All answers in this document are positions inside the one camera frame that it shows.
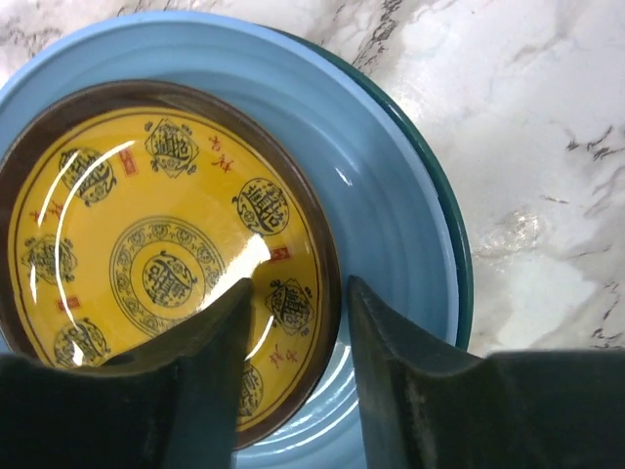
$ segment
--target red chinese character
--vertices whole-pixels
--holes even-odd
[[[70,296],[66,298],[66,303],[67,303],[67,307],[70,310],[80,308],[80,300],[78,299],[77,296]],[[57,308],[59,308],[59,311],[61,312],[65,311],[65,304],[63,300],[57,300]]]
[[[232,166],[232,164],[234,163],[234,161],[226,161],[226,156],[224,154],[222,154],[220,156],[220,158],[211,163],[213,166],[219,166],[220,168],[222,168],[224,170],[225,173],[228,173],[228,171],[230,170],[230,167]]]
[[[295,350],[287,350],[286,351],[286,359],[292,363],[297,363],[297,351]]]
[[[126,176],[137,174],[135,158],[133,158],[133,154],[130,153],[128,149],[123,149],[119,152],[119,159],[121,159],[121,164],[124,166],[124,173],[126,173]]]
[[[271,250],[270,262],[284,261],[291,258],[289,248],[286,246],[276,247]]]
[[[211,147],[212,151],[219,151],[220,149],[222,149],[222,143],[219,141],[217,136],[213,137],[212,139],[208,139],[208,140],[209,140],[209,142],[213,143],[213,146]]]
[[[48,213],[55,215],[60,220],[61,214],[63,213],[63,205],[61,203],[56,203],[53,200],[50,202],[50,205],[52,206],[48,209]]]
[[[39,223],[39,217],[41,216],[41,212],[39,210],[35,210],[34,212],[30,212],[28,215],[32,217],[33,222]],[[45,222],[46,218],[47,218],[47,215],[44,213],[42,221]]]
[[[275,352],[270,355],[270,360],[275,365],[275,369],[280,368],[280,365],[277,364],[278,362],[284,361],[284,357],[277,350],[277,344],[275,344]]]

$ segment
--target light blue plate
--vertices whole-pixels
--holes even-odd
[[[260,122],[315,188],[344,277],[365,278],[397,310],[455,343],[454,255],[417,150],[346,74],[277,32],[190,12],[139,14],[82,29],[35,57],[0,91],[0,154],[45,106],[127,78],[200,88]],[[236,467],[365,467],[344,320],[309,401],[271,437],[242,450]]]

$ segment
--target bowl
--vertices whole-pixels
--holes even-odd
[[[339,325],[334,243],[299,168],[241,112],[164,82],[87,88],[18,136],[0,188],[12,246],[0,320],[14,350],[96,366],[251,277],[238,447],[313,390]]]
[[[454,250],[419,149],[348,75],[275,31],[208,14],[159,12],[71,34],[0,91],[0,154],[46,106],[85,87],[123,79],[192,86],[259,122],[314,189],[343,278],[363,277],[393,308],[456,342]],[[239,468],[307,469],[319,461],[330,469],[365,467],[344,320],[308,401],[236,457]]]

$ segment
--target marble countertop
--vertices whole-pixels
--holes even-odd
[[[75,29],[165,9],[303,36],[403,107],[469,231],[471,351],[625,344],[621,0],[0,0],[0,85]]]

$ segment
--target yellow bowl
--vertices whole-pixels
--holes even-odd
[[[341,294],[321,207],[286,151],[212,96],[120,81],[65,98],[11,147],[0,211],[15,350],[98,365],[252,277],[240,448],[292,415],[327,365]]]

